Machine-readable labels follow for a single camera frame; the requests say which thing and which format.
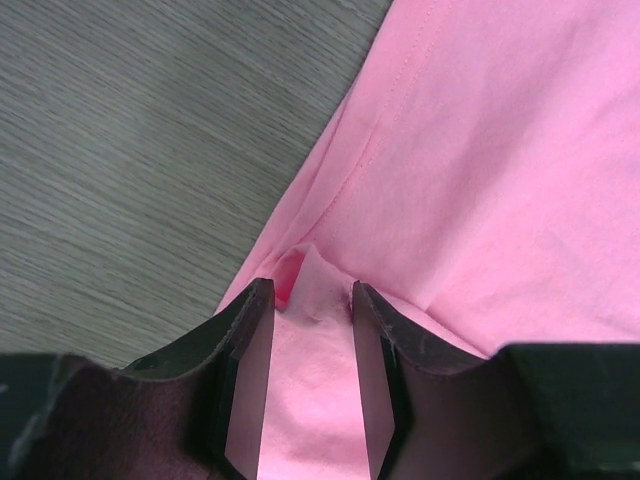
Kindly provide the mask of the pink t shirt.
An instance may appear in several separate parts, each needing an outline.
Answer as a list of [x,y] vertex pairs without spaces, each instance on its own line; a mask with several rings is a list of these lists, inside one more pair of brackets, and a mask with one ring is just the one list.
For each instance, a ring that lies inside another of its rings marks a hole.
[[475,354],[639,339],[639,5],[396,1],[226,292],[277,312],[262,479],[368,476],[351,290]]

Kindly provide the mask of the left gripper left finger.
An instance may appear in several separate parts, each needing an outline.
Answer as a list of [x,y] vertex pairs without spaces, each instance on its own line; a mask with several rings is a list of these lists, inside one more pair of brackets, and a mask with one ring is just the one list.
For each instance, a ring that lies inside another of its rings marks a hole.
[[5,479],[253,479],[274,286],[125,368],[60,353],[1,358]]

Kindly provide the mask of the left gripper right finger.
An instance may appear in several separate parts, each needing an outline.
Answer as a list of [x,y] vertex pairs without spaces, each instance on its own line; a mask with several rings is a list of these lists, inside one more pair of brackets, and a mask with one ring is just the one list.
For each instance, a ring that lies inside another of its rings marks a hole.
[[469,354],[356,283],[374,479],[635,479],[639,348],[516,343]]

